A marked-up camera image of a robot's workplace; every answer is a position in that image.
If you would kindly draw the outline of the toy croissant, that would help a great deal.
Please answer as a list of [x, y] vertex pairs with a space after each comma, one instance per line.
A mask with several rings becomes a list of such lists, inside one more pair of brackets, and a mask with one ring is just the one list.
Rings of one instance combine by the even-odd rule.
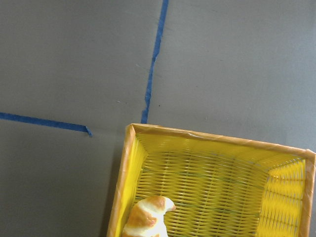
[[164, 196], [151, 196], [138, 201], [123, 227], [123, 237], [167, 237], [164, 215], [174, 211], [174, 202]]

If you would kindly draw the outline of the yellow woven plastic basket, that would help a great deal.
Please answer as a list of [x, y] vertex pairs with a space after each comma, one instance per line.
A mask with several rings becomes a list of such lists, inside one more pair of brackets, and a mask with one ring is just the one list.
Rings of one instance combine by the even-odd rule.
[[307, 237], [316, 155], [267, 142], [131, 124], [107, 236], [119, 237], [137, 201], [176, 205], [171, 237]]

